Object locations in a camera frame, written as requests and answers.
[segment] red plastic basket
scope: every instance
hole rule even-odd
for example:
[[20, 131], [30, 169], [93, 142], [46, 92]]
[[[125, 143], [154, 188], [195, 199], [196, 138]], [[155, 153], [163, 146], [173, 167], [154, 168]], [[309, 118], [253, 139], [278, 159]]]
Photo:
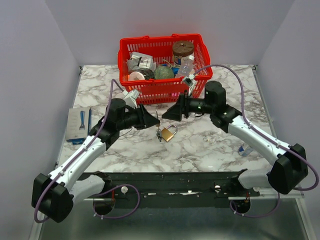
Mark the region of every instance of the red plastic basket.
[[[187, 90], [188, 86], [182, 82], [182, 78], [128, 81], [127, 60], [130, 58], [130, 54], [132, 52], [148, 54], [153, 56], [153, 61], [156, 63], [164, 64], [163, 59], [165, 59], [173, 64], [172, 45], [180, 40], [190, 41], [194, 44], [195, 70], [210, 64], [209, 53], [200, 34], [172, 34], [172, 36], [162, 37], [143, 36], [120, 40], [120, 50], [118, 53], [119, 80], [128, 92], [133, 89], [141, 92], [137, 99], [138, 104], [176, 102], [179, 93]], [[192, 92], [193, 97], [199, 97], [206, 82], [212, 76], [213, 71], [210, 67], [197, 74], [195, 77], [197, 84]]]

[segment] toothbrush package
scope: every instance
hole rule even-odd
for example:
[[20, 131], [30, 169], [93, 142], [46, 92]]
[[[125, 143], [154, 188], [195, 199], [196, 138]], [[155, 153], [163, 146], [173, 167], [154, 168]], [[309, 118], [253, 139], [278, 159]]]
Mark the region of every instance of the toothbrush package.
[[73, 145], [82, 144], [91, 130], [91, 108], [70, 108], [65, 140]]

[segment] cork jar lid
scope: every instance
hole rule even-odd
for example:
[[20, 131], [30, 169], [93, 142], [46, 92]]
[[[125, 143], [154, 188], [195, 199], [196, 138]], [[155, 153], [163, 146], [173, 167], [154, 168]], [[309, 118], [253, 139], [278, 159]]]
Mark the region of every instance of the cork jar lid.
[[195, 46], [190, 41], [177, 41], [172, 45], [173, 55], [186, 57], [194, 53]]

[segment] green ball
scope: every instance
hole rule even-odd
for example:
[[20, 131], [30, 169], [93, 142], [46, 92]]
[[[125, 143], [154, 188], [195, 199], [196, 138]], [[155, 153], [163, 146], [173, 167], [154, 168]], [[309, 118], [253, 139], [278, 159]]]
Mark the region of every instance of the green ball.
[[175, 74], [168, 66], [158, 66], [154, 70], [155, 79], [174, 79]]

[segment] blue object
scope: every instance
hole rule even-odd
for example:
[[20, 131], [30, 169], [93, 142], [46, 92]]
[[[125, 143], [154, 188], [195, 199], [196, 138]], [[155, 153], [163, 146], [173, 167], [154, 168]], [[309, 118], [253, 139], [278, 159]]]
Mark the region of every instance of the blue object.
[[80, 118], [81, 118], [80, 129], [86, 129], [86, 126], [85, 126], [85, 111], [81, 111], [80, 112]]
[[239, 149], [238, 149], [238, 153], [240, 156], [242, 157], [246, 157], [248, 156], [254, 149], [252, 147], [250, 147], [248, 144], [243, 143]]
[[178, 71], [179, 71], [179, 68], [173, 67], [173, 68], [172, 68], [172, 71], [173, 71], [174, 75], [177, 75], [177, 74], [178, 74]]

